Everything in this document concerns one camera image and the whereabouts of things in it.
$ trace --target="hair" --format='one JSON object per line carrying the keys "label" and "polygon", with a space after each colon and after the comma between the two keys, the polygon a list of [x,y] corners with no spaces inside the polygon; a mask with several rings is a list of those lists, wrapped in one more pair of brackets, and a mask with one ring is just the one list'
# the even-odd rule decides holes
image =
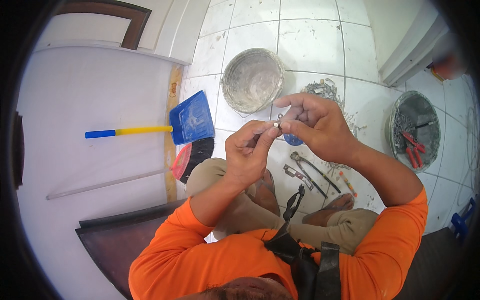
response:
{"label": "hair", "polygon": [[281,293],[253,294],[242,288],[224,286],[208,286],[201,294],[212,300],[291,300]]}

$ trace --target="hand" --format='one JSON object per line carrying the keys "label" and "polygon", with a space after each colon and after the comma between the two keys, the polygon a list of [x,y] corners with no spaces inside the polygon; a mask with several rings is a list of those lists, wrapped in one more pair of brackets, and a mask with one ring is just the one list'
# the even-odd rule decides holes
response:
{"label": "hand", "polygon": [[319,158],[348,165],[353,154],[362,145],[348,129],[338,104],[332,100],[298,93],[275,100],[274,105],[284,108],[291,105],[282,117],[283,133],[291,133]]}
{"label": "hand", "polygon": [[227,172],[224,179],[245,190],[259,180],[267,166],[270,146],[280,130],[273,121],[251,120],[225,141]]}

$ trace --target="khaki pants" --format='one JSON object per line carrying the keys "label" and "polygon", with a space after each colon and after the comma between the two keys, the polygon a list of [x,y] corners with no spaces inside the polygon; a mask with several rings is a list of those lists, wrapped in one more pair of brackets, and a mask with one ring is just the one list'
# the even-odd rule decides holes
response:
{"label": "khaki pants", "polygon": [[[187,181],[187,195],[195,196],[205,190],[219,180],[226,170],[227,162],[224,159],[205,160],[193,169]],[[282,218],[252,202],[248,194],[255,196],[255,185],[238,195],[227,207],[213,231],[217,240],[256,229],[280,229],[285,223]],[[290,224],[288,232],[295,240],[300,239],[313,247],[320,248],[321,242],[327,241],[339,245],[340,252],[352,255],[377,216],[375,212],[362,208],[339,211],[330,217],[327,227]]]}

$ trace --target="broom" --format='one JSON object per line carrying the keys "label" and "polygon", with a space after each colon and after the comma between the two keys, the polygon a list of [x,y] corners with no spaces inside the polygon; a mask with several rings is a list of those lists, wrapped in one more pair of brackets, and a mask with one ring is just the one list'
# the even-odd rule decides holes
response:
{"label": "broom", "polygon": [[52,200],[60,197],[78,194],[81,192],[92,191],[92,190],[104,188],[110,185],[115,185],[115,184],[124,183],[124,182],[132,181],[140,178],[167,173],[168,171],[172,171],[175,179],[180,180],[183,183],[187,183],[188,177],[192,173],[192,170],[198,164],[202,163],[204,160],[212,157],[214,147],[215,147],[215,141],[213,137],[207,137],[205,139],[194,141],[187,144],[185,147],[183,147],[180,150],[171,168],[160,169],[160,170],[144,173],[141,175],[135,175],[127,178],[99,183],[96,185],[91,185],[91,186],[87,186],[84,188],[80,188],[80,189],[76,189],[68,192],[50,194],[50,195],[47,195],[46,199]]}

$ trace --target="wrist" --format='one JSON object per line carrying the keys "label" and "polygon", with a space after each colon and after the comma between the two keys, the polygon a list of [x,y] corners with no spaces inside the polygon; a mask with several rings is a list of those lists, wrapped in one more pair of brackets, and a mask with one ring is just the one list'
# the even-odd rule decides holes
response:
{"label": "wrist", "polygon": [[356,169],[359,163],[362,162],[362,158],[366,155],[369,147],[362,142],[356,140],[355,143],[350,147],[351,154],[348,156],[347,166]]}
{"label": "wrist", "polygon": [[218,181],[226,192],[231,192],[235,195],[240,194],[247,187],[237,180],[234,176],[231,176],[228,172]]}

